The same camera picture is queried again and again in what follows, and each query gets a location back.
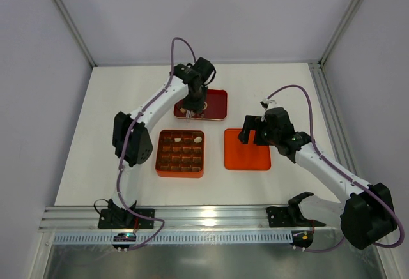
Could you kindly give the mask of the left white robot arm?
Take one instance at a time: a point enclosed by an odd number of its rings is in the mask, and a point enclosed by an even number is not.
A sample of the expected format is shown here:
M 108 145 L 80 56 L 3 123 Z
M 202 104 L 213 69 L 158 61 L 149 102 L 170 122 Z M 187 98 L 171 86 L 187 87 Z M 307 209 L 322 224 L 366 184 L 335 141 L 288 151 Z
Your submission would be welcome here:
M 181 101 L 181 111 L 187 117 L 203 115 L 208 85 L 215 74 L 214 65 L 203 57 L 194 64 L 173 66 L 168 81 L 149 100 L 131 113 L 115 115 L 112 144 L 119 158 L 116 196 L 101 211 L 99 228 L 128 229 L 133 225 L 135 205 L 128 206 L 125 202 L 125 195 L 120 191 L 121 181 L 127 181 L 125 174 L 150 157 L 153 150 L 150 132 L 174 104 Z

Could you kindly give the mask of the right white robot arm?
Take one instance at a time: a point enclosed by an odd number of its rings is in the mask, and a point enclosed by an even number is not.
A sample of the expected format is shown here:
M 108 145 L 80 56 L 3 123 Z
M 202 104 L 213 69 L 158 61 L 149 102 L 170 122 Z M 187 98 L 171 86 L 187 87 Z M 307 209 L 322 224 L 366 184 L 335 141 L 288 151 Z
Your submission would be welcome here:
M 317 210 L 320 204 L 331 207 L 335 212 L 334 225 L 360 250 L 370 245 L 383 246 L 381 239 L 396 230 L 399 238 L 391 247 L 402 244 L 405 230 L 394 212 L 389 188 L 383 183 L 372 185 L 327 157 L 309 134 L 295 131 L 282 107 L 268 109 L 263 116 L 247 115 L 239 141 L 247 144 L 251 132 L 256 145 L 275 147 L 280 155 L 314 175 L 339 200 L 333 204 L 315 199 L 311 193 L 303 194 L 297 204 L 303 215 Z

